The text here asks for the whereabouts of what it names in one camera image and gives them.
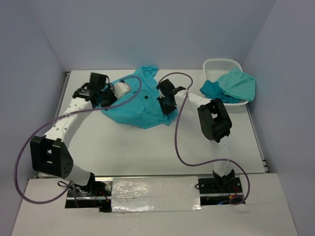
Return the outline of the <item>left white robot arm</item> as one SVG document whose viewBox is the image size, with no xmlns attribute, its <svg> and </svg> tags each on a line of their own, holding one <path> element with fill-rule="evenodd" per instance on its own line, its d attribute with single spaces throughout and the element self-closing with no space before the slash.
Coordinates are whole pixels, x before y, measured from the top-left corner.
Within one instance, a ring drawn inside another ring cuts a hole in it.
<svg viewBox="0 0 315 236">
<path fill-rule="evenodd" d="M 77 89 L 64 112 L 43 136 L 30 141 L 32 168 L 40 173 L 72 181 L 85 196 L 104 191 L 106 184 L 74 164 L 68 146 L 85 118 L 95 107 L 111 106 L 117 101 L 109 77 L 91 73 L 89 82 Z"/>
</svg>

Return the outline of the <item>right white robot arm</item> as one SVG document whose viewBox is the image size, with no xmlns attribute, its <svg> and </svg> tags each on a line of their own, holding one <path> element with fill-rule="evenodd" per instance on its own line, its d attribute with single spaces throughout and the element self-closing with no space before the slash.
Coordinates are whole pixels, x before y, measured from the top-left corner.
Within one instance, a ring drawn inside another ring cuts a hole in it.
<svg viewBox="0 0 315 236">
<path fill-rule="evenodd" d="M 177 105 L 181 105 L 174 134 L 175 151 L 178 156 L 178 126 L 185 104 L 189 105 L 191 111 L 198 114 L 201 131 L 205 138 L 216 142 L 218 150 L 224 149 L 225 141 L 222 139 L 230 135 L 232 122 L 221 99 L 215 98 L 210 100 L 202 98 L 188 92 L 184 87 L 174 87 L 168 79 L 159 82 L 157 90 L 161 93 L 157 100 L 164 115 L 170 115 L 176 110 Z"/>
</svg>

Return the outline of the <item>turquoise t shirt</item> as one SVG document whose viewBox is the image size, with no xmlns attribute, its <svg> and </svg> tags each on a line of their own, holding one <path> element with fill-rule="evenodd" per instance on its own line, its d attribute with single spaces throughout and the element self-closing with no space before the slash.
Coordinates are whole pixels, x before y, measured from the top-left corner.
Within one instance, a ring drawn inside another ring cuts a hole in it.
<svg viewBox="0 0 315 236">
<path fill-rule="evenodd" d="M 148 129 L 160 124 L 170 125 L 177 118 L 178 110 L 164 115 L 157 98 L 156 66 L 142 66 L 134 71 L 134 75 L 142 81 L 140 93 L 127 104 L 102 110 L 101 112 L 117 123 L 128 124 L 142 129 Z"/>
</svg>

